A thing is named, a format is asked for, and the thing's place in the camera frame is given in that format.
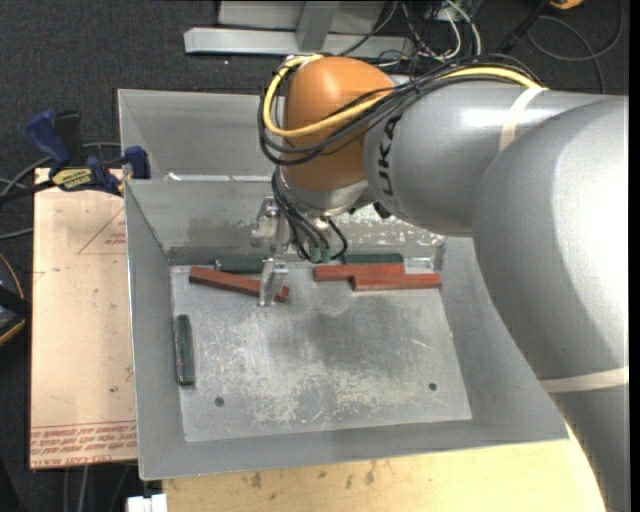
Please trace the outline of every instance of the yellow clamp label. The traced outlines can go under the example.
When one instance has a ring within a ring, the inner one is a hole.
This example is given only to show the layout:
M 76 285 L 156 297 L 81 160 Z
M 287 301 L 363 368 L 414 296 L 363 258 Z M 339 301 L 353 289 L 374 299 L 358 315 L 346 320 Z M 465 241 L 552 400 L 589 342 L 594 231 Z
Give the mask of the yellow clamp label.
M 59 187 L 69 190 L 91 183 L 91 174 L 89 168 L 62 169 L 52 178 L 52 181 Z

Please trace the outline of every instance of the gray metal tray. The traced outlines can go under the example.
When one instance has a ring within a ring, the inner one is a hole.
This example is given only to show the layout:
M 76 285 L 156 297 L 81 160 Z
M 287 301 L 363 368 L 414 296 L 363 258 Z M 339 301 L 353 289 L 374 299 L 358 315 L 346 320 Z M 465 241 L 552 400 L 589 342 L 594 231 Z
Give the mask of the gray metal tray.
M 143 479 L 566 437 L 492 306 L 469 240 L 365 210 L 338 219 L 354 250 L 433 263 L 441 290 L 356 296 L 345 283 L 314 283 L 293 254 L 288 305 L 259 308 L 189 284 L 190 265 L 260 254 L 249 232 L 270 165 L 254 145 L 256 98 L 121 91 L 120 100 L 123 143 L 143 145 L 154 162 L 152 180 L 128 182 L 125 197 Z M 233 120 L 239 170 L 206 144 L 224 133 L 211 113 L 229 101 L 242 114 Z M 181 152 L 180 140 L 198 150 Z M 180 313 L 193 324 L 192 388 L 176 379 Z

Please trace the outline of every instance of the yellow cable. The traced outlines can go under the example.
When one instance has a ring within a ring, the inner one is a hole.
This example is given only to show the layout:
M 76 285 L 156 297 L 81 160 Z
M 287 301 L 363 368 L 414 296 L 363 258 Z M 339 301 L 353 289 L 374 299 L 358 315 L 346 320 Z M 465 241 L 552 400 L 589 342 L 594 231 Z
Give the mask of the yellow cable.
M 524 87 L 528 87 L 530 89 L 531 88 L 544 89 L 544 87 L 542 87 L 540 84 L 518 73 L 517 71 L 512 71 L 510 69 L 494 68 L 491 66 L 461 69 L 459 71 L 453 71 L 452 73 L 449 73 L 443 78 L 452 78 L 456 76 L 472 76 L 472 75 L 497 76 L 499 78 L 506 78 L 507 80 L 511 80 L 512 82 L 523 85 Z
M 283 130 L 275 126 L 275 124 L 271 121 L 271 104 L 273 103 L 273 97 L 278 88 L 280 82 L 284 79 L 286 74 L 291 71 L 294 67 L 306 63 L 312 62 L 314 60 L 321 59 L 322 55 L 311 55 L 309 57 L 294 57 L 291 60 L 287 61 L 280 70 L 275 74 L 273 80 L 269 84 L 267 88 L 267 92 L 264 98 L 264 108 L 262 110 L 262 119 L 264 121 L 265 128 L 269 130 L 271 133 L 275 135 L 280 135 L 281 137 L 301 137 L 303 135 L 310 135 L 312 133 L 317 133 L 320 130 L 324 130 L 325 128 L 329 128 L 331 126 L 335 126 L 342 121 L 347 119 L 352 119 L 358 114 L 364 112 L 369 107 L 378 103 L 382 98 L 375 98 L 373 100 L 365 101 L 351 107 L 349 110 L 345 110 L 340 112 L 339 114 L 335 114 L 331 117 L 323 119 L 322 121 L 318 121 L 317 123 L 310 124 L 309 126 L 304 126 L 302 128 L 297 128 L 295 130 Z M 483 66 L 477 68 L 469 68 L 469 69 L 461 69 L 458 71 L 453 71 L 448 75 L 445 75 L 438 80 L 443 80 L 445 78 L 453 78 L 458 76 L 472 76 L 472 75 L 487 75 L 499 78 L 505 78 L 507 80 L 511 80 L 517 84 L 520 84 L 524 87 L 528 88 L 538 88 L 543 89 L 539 84 L 534 82 L 533 80 L 527 78 L 526 76 L 509 69 L 502 69 L 491 66 Z

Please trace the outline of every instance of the wooden table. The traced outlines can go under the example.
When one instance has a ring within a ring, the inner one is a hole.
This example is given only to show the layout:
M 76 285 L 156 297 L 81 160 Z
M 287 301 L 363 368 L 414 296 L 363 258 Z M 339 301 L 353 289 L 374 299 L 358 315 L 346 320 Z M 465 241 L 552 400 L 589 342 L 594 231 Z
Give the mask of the wooden table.
M 573 435 L 564 441 L 172 479 L 163 488 L 171 512 L 604 510 Z

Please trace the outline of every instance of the dark gray carpet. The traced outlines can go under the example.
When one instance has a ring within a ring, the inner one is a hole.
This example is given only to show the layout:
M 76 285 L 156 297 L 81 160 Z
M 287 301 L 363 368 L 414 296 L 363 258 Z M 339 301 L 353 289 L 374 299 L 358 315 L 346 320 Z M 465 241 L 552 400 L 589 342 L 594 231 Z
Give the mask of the dark gray carpet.
M 484 48 L 495 50 L 504 36 L 531 11 L 534 0 L 486 0 L 476 21 Z M 598 59 L 604 90 L 628 94 L 629 0 L 585 0 L 566 13 L 552 13 L 579 30 L 596 50 L 615 37 L 623 5 L 623 35 Z M 87 141 L 117 141 L 116 91 L 224 90 L 260 93 L 279 58 L 236 56 L 187 57 L 183 33 L 212 25 L 215 2 L 0 0 L 0 177 L 10 178 L 41 158 L 24 135 L 29 119 L 46 109 L 79 109 Z M 400 19 L 388 27 L 402 30 Z M 583 43 L 566 28 L 539 20 L 532 28 L 551 51 L 586 55 Z M 550 59 L 524 38 L 513 52 L 551 88 L 598 92 L 593 61 Z M 0 235 L 32 225 L 32 201 L 21 199 L 0 212 Z M 0 241 L 30 296 L 30 236 Z M 30 511 L 63 509 L 64 471 L 31 472 L 27 467 L 29 410 L 29 333 L 0 348 L 0 511 L 22 503 Z M 107 510 L 122 475 L 122 495 L 142 492 L 135 468 L 93 467 L 85 510 Z M 70 509 L 77 506 L 81 469 L 68 475 Z

